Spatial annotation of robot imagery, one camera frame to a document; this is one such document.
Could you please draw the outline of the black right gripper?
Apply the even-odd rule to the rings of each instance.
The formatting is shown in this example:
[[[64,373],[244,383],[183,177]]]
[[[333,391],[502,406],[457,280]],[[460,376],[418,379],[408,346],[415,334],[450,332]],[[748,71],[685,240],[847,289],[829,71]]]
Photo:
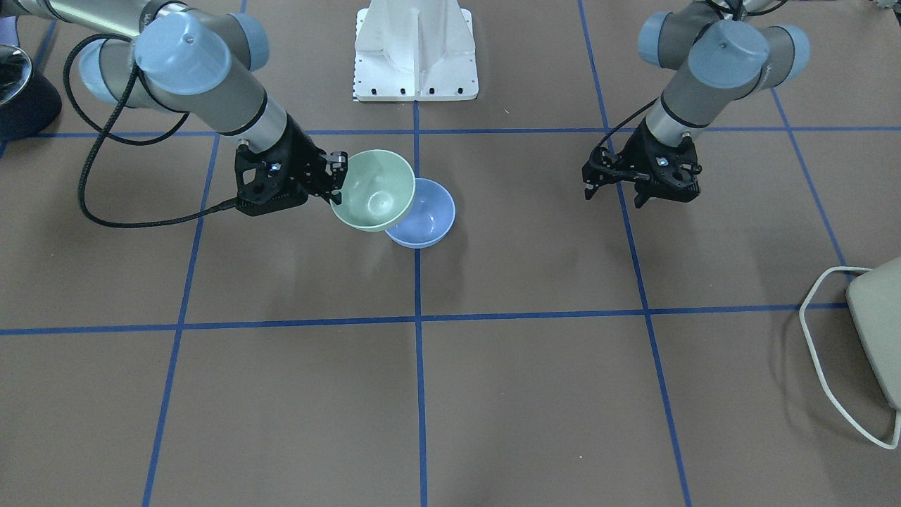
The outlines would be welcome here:
[[[234,171],[236,208],[248,216],[302,206],[310,196],[340,206],[348,153],[326,154],[289,118],[273,147],[259,154],[247,146],[239,147]]]

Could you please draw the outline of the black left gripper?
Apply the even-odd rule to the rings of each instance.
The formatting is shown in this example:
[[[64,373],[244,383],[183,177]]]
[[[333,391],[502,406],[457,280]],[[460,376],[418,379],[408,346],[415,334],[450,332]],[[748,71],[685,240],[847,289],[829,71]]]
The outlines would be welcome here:
[[[619,182],[634,183],[636,209],[651,199],[688,203],[700,195],[702,166],[691,137],[672,147],[657,141],[643,121],[619,153],[608,150],[605,142],[599,142],[583,164],[585,200],[591,200],[601,187]]]

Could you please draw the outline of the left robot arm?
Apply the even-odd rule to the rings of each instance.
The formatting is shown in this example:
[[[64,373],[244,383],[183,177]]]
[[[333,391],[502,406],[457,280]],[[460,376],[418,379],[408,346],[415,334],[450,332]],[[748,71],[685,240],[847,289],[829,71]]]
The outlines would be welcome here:
[[[773,10],[770,1],[694,1],[645,20],[639,55],[674,76],[635,113],[641,122],[622,150],[601,140],[589,154],[581,170],[585,199],[620,182],[634,184],[637,208],[651,199],[688,203],[699,196],[695,139],[730,103],[776,89],[810,60],[811,42],[800,28],[749,23]]]

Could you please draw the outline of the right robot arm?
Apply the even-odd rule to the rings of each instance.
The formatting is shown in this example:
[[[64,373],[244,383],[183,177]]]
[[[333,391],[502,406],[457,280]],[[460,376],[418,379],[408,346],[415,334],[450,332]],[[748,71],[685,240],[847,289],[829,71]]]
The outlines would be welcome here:
[[[87,209],[87,177],[125,107],[195,115],[236,145],[236,196],[207,209],[258,216],[315,196],[339,205],[348,170],[343,151],[325,153],[254,76],[268,61],[265,29],[241,13],[209,14],[184,1],[4,1],[2,16],[35,16],[93,29],[65,61],[78,63],[87,89],[115,106],[78,182]]]

